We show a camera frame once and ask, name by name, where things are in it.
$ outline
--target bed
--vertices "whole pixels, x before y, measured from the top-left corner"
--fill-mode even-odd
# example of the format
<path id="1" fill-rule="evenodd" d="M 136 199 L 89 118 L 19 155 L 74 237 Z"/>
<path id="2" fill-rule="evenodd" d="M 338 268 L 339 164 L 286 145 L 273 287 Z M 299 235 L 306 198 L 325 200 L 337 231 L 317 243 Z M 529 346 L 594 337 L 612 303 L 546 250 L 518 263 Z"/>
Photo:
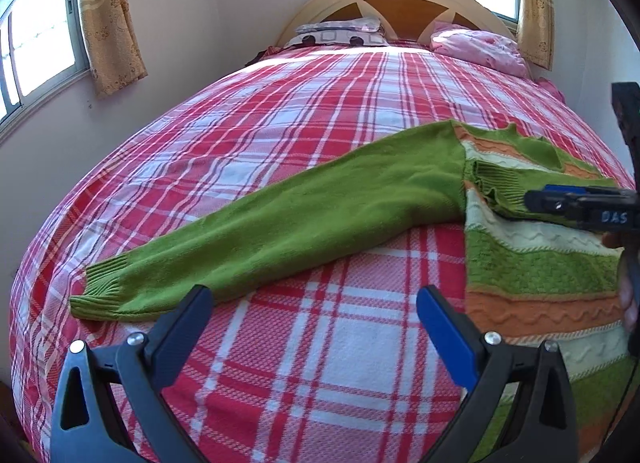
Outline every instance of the bed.
<path id="1" fill-rule="evenodd" d="M 128 139 L 44 223 L 10 306 L 15 403 L 44 462 L 70 342 L 119 343 L 151 326 L 70 316 L 89 264 L 358 146 L 450 118 L 514 122 L 632 186 L 593 131 L 535 82 L 424 49 L 435 20 L 511 35 L 473 0 L 311 0 L 276 44 L 300 23 L 362 15 L 399 41 L 270 50 Z M 414 228 L 218 306 L 163 395 L 212 461 L 418 461 L 460 403 L 415 315 L 426 283 L 463 309 L 461 224 Z M 136 448 L 152 458 L 126 398 L 116 400 Z"/>

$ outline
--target patterned pillowcase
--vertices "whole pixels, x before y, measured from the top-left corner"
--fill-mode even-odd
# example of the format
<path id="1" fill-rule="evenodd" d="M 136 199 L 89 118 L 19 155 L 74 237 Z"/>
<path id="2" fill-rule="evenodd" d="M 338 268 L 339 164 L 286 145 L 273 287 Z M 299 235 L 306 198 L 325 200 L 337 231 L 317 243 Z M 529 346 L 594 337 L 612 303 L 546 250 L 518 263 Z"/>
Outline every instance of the patterned pillowcase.
<path id="1" fill-rule="evenodd" d="M 369 32 L 373 34 L 380 30 L 380 20 L 378 18 L 359 18 L 349 21 L 301 24 L 296 28 L 296 33 L 308 34 L 309 32 L 320 32 L 322 30 L 353 30 L 354 32 Z"/>
<path id="2" fill-rule="evenodd" d="M 431 51 L 514 77 L 531 78 L 516 42 L 484 30 L 469 30 L 460 26 L 435 32 L 431 34 Z"/>
<path id="3" fill-rule="evenodd" d="M 389 46 L 380 33 L 354 32 L 353 30 L 323 30 L 295 36 L 285 48 L 291 46 L 318 46 L 320 44 L 345 44 L 347 46 Z"/>

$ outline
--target beige floral curtain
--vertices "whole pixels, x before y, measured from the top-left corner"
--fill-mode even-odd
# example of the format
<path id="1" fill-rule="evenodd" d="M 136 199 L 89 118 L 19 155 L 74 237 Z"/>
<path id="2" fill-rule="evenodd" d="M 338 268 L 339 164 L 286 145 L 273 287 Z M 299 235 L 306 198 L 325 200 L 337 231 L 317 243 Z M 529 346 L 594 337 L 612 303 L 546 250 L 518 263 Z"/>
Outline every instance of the beige floral curtain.
<path id="1" fill-rule="evenodd" d="M 98 96 L 146 77 L 127 0 L 78 0 L 82 37 Z"/>
<path id="2" fill-rule="evenodd" d="M 533 64 L 551 69 L 554 59 L 554 5 L 552 0 L 520 0 L 518 46 Z"/>

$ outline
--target wooden headboard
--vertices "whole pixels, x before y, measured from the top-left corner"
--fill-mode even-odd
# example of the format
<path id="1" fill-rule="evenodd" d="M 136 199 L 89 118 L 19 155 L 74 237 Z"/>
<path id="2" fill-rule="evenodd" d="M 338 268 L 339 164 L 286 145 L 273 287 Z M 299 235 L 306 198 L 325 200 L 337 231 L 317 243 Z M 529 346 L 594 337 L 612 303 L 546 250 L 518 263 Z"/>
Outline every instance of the wooden headboard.
<path id="1" fill-rule="evenodd" d="M 287 25 L 276 45 L 284 46 L 300 24 L 364 16 L 379 18 L 389 40 L 428 44 L 435 21 L 488 30 L 513 39 L 505 24 L 476 0 L 310 0 Z"/>

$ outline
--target blue gripper pad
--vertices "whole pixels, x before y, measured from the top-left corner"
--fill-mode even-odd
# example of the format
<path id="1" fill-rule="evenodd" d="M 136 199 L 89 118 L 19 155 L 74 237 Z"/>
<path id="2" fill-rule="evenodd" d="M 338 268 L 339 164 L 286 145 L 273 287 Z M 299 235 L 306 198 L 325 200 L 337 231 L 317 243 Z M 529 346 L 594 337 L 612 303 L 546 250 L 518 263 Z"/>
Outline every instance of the blue gripper pad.
<path id="1" fill-rule="evenodd" d="M 543 188 L 543 190 L 564 192 L 570 194 L 587 194 L 587 189 L 574 185 L 545 185 L 545 188 Z"/>
<path id="2" fill-rule="evenodd" d="M 480 378 L 480 332 L 466 315 L 457 313 L 434 286 L 418 290 L 415 307 L 451 379 L 470 393 Z"/>

